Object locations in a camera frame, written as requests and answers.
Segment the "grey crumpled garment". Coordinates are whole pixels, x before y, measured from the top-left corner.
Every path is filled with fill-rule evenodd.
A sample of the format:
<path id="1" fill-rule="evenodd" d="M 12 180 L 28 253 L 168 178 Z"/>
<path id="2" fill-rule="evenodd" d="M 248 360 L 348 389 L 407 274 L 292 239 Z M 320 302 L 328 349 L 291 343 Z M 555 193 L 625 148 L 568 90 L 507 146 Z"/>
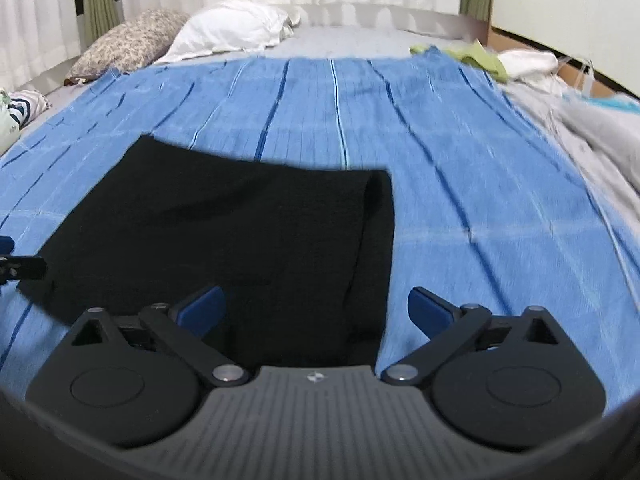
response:
<path id="1" fill-rule="evenodd" d="M 639 115 L 552 96 L 520 82 L 506 84 L 503 91 L 638 232 Z"/>

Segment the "white crumpled cloth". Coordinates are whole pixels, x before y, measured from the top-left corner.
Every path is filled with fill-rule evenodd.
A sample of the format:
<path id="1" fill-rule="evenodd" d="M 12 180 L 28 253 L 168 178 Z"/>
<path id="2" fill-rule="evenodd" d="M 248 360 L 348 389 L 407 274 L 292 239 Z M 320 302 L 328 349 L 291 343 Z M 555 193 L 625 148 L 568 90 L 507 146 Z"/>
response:
<path id="1" fill-rule="evenodd" d="M 551 51 L 511 49 L 498 53 L 497 58 L 509 80 L 536 74 L 550 74 L 559 66 L 558 59 Z"/>

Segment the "blue striped towel blanket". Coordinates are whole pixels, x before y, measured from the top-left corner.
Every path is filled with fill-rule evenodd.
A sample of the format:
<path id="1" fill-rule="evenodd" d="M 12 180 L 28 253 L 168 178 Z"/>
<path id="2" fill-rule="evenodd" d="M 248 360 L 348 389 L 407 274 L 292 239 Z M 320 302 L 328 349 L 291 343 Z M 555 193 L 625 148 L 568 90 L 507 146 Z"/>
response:
<path id="1" fill-rule="evenodd" d="M 639 390 L 639 245 L 479 70 L 412 58 L 240 58 L 107 73 L 1 159 L 1 231 L 39 249 L 142 134 L 303 167 L 390 173 L 396 228 L 386 367 L 424 343 L 421 285 L 498 314 L 546 307 L 603 382 Z"/>

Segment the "white pillow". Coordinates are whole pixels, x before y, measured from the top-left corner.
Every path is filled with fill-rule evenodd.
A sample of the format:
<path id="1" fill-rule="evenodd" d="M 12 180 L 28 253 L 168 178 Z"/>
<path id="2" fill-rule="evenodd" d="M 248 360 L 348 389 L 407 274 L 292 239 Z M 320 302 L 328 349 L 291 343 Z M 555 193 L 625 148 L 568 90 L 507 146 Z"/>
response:
<path id="1" fill-rule="evenodd" d="M 193 14 L 155 64 L 172 64 L 228 52 L 259 52 L 294 35 L 298 6 L 224 0 Z"/>

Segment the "black pants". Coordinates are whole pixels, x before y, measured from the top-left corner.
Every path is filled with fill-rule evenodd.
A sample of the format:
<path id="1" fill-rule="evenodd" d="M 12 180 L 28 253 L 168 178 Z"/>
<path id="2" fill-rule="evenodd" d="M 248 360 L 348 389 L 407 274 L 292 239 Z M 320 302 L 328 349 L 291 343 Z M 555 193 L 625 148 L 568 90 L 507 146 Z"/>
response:
<path id="1" fill-rule="evenodd" d="M 43 245 L 44 279 L 20 289 L 68 324 L 217 286 L 227 311 L 205 339 L 247 370 L 373 365 L 394 227 L 383 170 L 246 162 L 142 136 Z"/>

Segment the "light green patterned pillow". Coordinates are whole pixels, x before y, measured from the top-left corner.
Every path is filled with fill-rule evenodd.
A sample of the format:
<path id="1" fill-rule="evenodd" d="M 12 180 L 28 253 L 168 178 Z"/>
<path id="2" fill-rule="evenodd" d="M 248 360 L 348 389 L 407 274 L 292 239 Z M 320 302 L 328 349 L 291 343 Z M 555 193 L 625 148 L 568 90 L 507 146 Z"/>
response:
<path id="1" fill-rule="evenodd" d="M 3 155 L 20 138 L 20 126 L 11 117 L 9 106 L 11 99 L 6 90 L 0 90 L 0 155 Z"/>

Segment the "striped navy white cloth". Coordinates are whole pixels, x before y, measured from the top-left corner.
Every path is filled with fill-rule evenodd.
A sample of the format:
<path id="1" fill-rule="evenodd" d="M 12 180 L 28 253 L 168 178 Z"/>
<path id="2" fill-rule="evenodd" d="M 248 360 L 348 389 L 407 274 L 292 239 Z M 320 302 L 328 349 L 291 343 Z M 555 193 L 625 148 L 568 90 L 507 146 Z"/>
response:
<path id="1" fill-rule="evenodd" d="M 20 128 L 28 126 L 51 107 L 48 99 L 37 90 L 21 90 L 10 94 L 9 115 Z"/>

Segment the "floral patterned pillow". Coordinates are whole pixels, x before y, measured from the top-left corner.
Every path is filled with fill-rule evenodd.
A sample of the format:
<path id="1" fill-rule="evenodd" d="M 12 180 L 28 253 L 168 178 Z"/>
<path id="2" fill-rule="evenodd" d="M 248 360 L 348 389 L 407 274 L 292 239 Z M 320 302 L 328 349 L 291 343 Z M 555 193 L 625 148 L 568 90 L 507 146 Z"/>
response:
<path id="1" fill-rule="evenodd" d="M 151 9 L 117 25 L 78 58 L 64 86 L 95 81 L 108 70 L 131 73 L 149 66 L 168 51 L 189 18 L 181 11 Z"/>

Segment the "green cloth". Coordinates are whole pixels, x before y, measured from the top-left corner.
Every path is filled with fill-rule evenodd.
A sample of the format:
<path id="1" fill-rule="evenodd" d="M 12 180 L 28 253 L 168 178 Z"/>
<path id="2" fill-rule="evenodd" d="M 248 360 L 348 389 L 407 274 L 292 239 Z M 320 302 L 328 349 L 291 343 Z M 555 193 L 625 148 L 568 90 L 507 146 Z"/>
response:
<path id="1" fill-rule="evenodd" d="M 455 81 L 463 77 L 491 78 L 505 84 L 509 80 L 498 55 L 486 50 L 479 41 L 458 48 L 439 48 L 434 44 L 414 44 L 409 48 L 419 61 L 414 65 L 438 81 Z"/>

